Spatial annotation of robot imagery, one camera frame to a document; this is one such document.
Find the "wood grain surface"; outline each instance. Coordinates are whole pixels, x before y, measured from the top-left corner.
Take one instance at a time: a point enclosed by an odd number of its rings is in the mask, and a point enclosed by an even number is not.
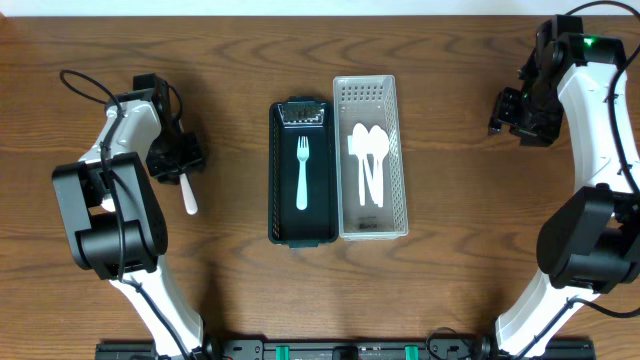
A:
[[[541,17],[39,18],[0,22],[0,358],[92,359],[102,340],[149,339],[127,300],[71,259],[51,185],[104,126],[100,105],[59,83],[63,68],[114,92],[157,72],[184,99],[206,146],[193,176],[200,213],[152,181],[178,283],[218,336],[425,338],[440,326],[483,333],[536,270],[540,226],[572,194],[567,124],[550,148],[487,137],[496,94]],[[631,17],[587,31],[640,39]],[[407,237],[290,250],[267,239],[268,108],[332,98],[339,75],[396,77],[409,210]],[[640,139],[640,67],[629,111]],[[622,285],[601,305],[637,307]],[[564,335],[601,359],[637,358],[639,320],[581,310]]]

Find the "green clip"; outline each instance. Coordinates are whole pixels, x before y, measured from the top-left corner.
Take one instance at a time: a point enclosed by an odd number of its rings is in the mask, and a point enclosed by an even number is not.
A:
[[[289,360],[288,346],[276,346],[276,360]]]
[[[404,348],[404,353],[406,355],[407,360],[419,360],[418,356],[418,347],[417,346],[407,346]]]

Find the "white background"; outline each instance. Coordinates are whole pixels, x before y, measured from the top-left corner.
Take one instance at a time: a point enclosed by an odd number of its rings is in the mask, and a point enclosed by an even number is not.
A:
[[[552,15],[587,0],[0,0],[5,16]],[[622,0],[640,6],[638,0]],[[626,14],[597,6],[580,14]]]

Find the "perforated basket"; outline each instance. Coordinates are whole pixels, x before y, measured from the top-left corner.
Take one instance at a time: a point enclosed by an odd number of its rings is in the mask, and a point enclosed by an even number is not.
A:
[[[398,123],[395,79],[391,75],[339,76],[333,81],[340,236],[345,240],[395,239],[409,232],[402,147]],[[358,158],[351,151],[353,127],[380,126],[389,136],[389,154],[382,167],[383,207],[378,207],[365,184],[365,205],[360,205]],[[373,169],[373,156],[368,163]]]

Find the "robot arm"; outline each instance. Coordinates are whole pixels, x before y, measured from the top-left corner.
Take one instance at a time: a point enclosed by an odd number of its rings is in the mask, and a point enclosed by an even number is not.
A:
[[[114,185],[126,234],[123,282],[117,280],[121,249],[115,206],[100,159],[101,143],[117,117],[115,104],[106,105],[107,123],[95,145],[77,163],[57,167],[52,179],[76,263],[119,289],[151,331],[156,352],[174,357],[181,355],[177,341],[189,352],[202,348],[203,324],[182,296],[164,257],[166,224],[141,159],[158,181],[181,184],[190,214],[197,205],[187,173],[202,168],[204,159],[195,136],[185,134],[179,119],[171,116],[169,88],[154,74],[140,75],[134,77],[134,91],[116,96],[124,114],[108,144],[107,161],[118,180]],[[96,211],[90,209],[98,206],[108,212],[93,214]]]
[[[582,306],[567,307],[569,299],[593,301],[618,283],[632,282],[640,271],[636,200],[620,169],[608,111],[608,101],[614,101],[630,172],[640,179],[625,73],[616,84],[615,98],[609,99],[612,79],[626,60],[622,43],[586,36],[579,17],[560,15],[543,24],[536,37],[536,49],[520,71],[523,88],[506,88],[499,95],[489,132],[498,133],[506,124],[522,138],[521,145],[549,146],[566,113],[576,193],[542,227],[540,268],[495,324],[498,348],[526,357],[542,355],[551,337]],[[612,215],[622,224],[619,229],[607,228]]]

